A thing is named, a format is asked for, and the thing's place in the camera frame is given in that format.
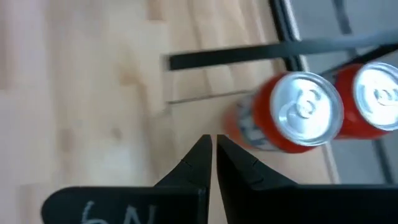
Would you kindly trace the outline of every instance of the soda can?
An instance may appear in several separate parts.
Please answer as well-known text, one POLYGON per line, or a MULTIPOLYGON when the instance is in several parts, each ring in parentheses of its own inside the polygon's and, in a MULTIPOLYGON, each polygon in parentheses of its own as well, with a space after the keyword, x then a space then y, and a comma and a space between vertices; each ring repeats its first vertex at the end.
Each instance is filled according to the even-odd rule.
POLYGON ((376 139, 398 129, 398 69, 371 62, 338 72, 335 83, 344 105, 337 139, 376 139))
POLYGON ((343 123, 335 87, 309 72, 282 73, 225 114, 225 133, 251 149, 305 152, 332 140, 343 123))

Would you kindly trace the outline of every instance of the wooden floor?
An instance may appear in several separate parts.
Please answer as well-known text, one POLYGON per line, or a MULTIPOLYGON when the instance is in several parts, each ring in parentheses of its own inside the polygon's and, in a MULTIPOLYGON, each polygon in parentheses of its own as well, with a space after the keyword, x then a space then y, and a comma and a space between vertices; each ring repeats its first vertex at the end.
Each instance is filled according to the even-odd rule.
MULTIPOLYGON (((40 223, 43 200, 70 185, 153 185, 202 134, 222 133, 243 95, 206 97, 279 67, 170 73, 162 56, 274 41, 257 0, 0 0, 0 223, 40 223)), ((337 181, 326 147, 252 153, 299 182, 337 181)), ((212 184, 210 223, 225 223, 212 184)))

